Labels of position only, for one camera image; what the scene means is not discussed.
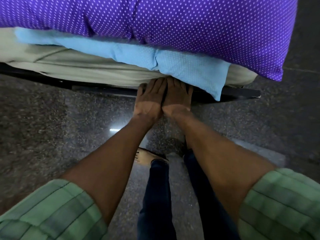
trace dark blue trousers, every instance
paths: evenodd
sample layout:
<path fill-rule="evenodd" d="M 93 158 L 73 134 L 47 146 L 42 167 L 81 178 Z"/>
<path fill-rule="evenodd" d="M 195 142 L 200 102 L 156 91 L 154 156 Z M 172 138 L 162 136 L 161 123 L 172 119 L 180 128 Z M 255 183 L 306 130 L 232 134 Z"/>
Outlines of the dark blue trousers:
<path fill-rule="evenodd" d="M 198 198 L 205 240 L 237 239 L 237 228 L 223 208 L 192 150 L 183 157 L 193 190 Z M 138 240 L 176 240 L 172 224 L 169 165 L 161 160 L 151 163 L 150 175 L 138 217 Z"/>

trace person's left hand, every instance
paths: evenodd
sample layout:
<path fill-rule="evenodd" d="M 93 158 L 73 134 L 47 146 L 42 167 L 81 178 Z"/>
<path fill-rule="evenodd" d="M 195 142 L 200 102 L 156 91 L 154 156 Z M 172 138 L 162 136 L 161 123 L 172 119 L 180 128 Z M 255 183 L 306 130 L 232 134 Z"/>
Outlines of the person's left hand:
<path fill-rule="evenodd" d="M 161 116 L 161 102 L 167 86 L 166 78 L 150 80 L 145 92 L 141 84 L 138 88 L 136 103 L 134 105 L 133 117 L 146 116 L 154 124 Z"/>

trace purple polka dot pillow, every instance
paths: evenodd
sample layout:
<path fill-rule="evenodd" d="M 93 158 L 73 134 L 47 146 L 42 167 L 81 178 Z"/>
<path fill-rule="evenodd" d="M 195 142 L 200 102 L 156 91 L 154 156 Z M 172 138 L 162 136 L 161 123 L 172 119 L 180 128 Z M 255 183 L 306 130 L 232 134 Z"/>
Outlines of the purple polka dot pillow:
<path fill-rule="evenodd" d="M 0 0 L 0 27 L 137 39 L 280 81 L 297 0 Z"/>

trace green plaid shirt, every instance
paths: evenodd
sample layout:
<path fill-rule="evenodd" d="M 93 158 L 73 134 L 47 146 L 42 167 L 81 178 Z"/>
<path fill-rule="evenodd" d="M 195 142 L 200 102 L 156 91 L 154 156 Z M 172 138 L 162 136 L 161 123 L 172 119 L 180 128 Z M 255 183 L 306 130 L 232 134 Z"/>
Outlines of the green plaid shirt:
<path fill-rule="evenodd" d="M 267 173 L 241 206 L 239 234 L 242 240 L 320 239 L 320 185 L 290 169 Z M 62 179 L 50 181 L 0 217 L 0 239 L 106 236 L 107 226 L 92 198 Z"/>

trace green plaid sleeve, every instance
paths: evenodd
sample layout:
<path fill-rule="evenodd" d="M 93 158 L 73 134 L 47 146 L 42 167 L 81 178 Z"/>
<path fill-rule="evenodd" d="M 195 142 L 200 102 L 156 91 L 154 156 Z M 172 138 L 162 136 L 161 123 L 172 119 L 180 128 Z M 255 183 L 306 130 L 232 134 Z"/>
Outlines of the green plaid sleeve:
<path fill-rule="evenodd" d="M 107 226 L 92 198 L 55 179 L 0 216 L 0 239 L 106 239 Z"/>
<path fill-rule="evenodd" d="M 320 239 L 320 185 L 276 169 L 250 190 L 240 208 L 242 240 Z"/>

